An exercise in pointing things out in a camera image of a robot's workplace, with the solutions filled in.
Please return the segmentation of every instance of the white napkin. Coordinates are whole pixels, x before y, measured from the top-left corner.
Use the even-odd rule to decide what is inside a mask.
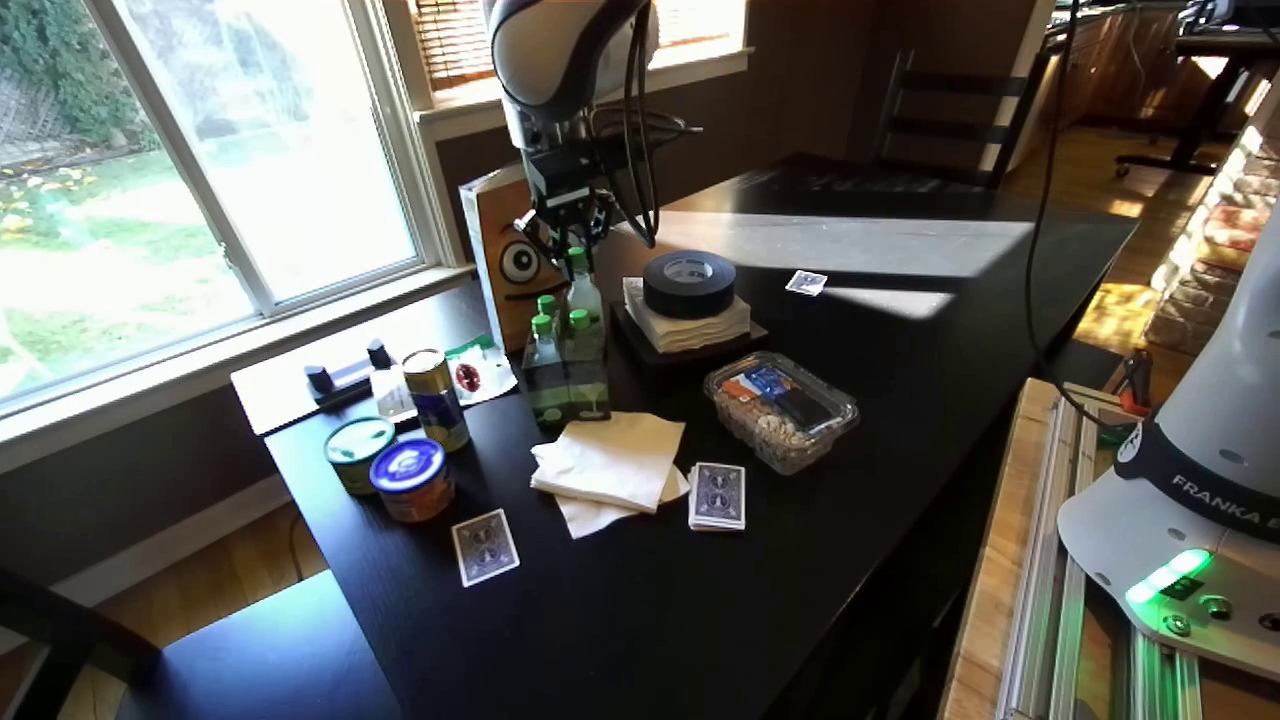
[[[648,410],[572,421],[556,443],[532,448],[541,467],[527,484],[558,499],[572,535],[588,535],[689,490],[672,467],[681,434],[682,422]]]

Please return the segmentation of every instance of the plastic box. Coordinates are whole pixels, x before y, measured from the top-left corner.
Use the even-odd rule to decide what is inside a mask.
[[[720,422],[778,476],[796,476],[855,426],[855,400],[778,353],[753,353],[709,373]]]

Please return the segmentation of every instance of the round container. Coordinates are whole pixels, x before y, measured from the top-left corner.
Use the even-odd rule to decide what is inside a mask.
[[[467,434],[465,405],[457,400],[445,353],[434,349],[407,353],[401,368],[429,434],[445,450],[465,448],[472,434]]]
[[[395,439],[395,426],[375,415],[349,421],[329,434],[322,456],[332,470],[342,481],[349,494],[370,494],[367,463],[393,439]]]
[[[429,434],[395,439],[367,463],[367,484],[401,523],[429,523],[450,502],[445,448]]]

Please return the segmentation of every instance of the cable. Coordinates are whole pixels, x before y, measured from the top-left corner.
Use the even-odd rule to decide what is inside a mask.
[[[1081,0],[1066,6],[1066,34],[1063,34],[1063,57],[1060,57],[1060,78],[1055,78],[1055,113],[1063,113],[1066,100],[1066,71],[1073,71],[1073,46],[1076,46],[1076,25],[1081,25]],[[1060,120],[1047,123],[1047,154],[1044,154],[1044,175],[1040,175],[1040,199],[1037,199],[1037,220],[1033,220],[1033,241],[1026,241],[1026,258],[1023,258],[1023,318],[1026,318],[1026,338],[1033,355],[1044,373],[1044,378],[1096,426],[1118,426],[1087,410],[1073,388],[1050,373],[1047,355],[1040,353],[1040,326],[1037,326],[1037,251],[1044,235],[1044,215],[1047,215],[1047,195],[1050,195],[1050,175],[1055,175],[1055,147],[1060,147]]]

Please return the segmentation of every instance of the black table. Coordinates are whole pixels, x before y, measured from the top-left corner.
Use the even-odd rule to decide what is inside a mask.
[[[851,195],[753,190],[753,178],[727,178],[681,208],[817,220],[873,213]],[[879,208],[989,213],[933,195]],[[1033,290],[1044,342],[1073,326],[1129,227],[1104,215],[1044,224]],[[640,242],[599,242],[599,270],[645,258]],[[689,421],[681,467],[698,456],[748,463],[742,535],[689,532],[681,499],[569,539],[550,494],[527,489],[527,448],[542,434],[518,390],[467,409],[472,448],[449,460],[458,494],[430,528],[393,523],[375,502],[342,494],[329,467],[329,432],[367,409],[276,426],[268,448],[407,714],[763,714],[1037,368],[1023,263],[1026,242],[1017,242],[972,279],[938,279],[954,299],[933,318],[787,299],[771,270],[742,270],[769,349],[851,390],[863,410],[861,426],[800,476],[771,476],[720,426],[698,395],[698,368],[648,368],[617,342],[617,409]],[[479,326],[472,279],[425,308],[430,342]],[[524,564],[458,586],[449,523],[488,508],[509,510]]]

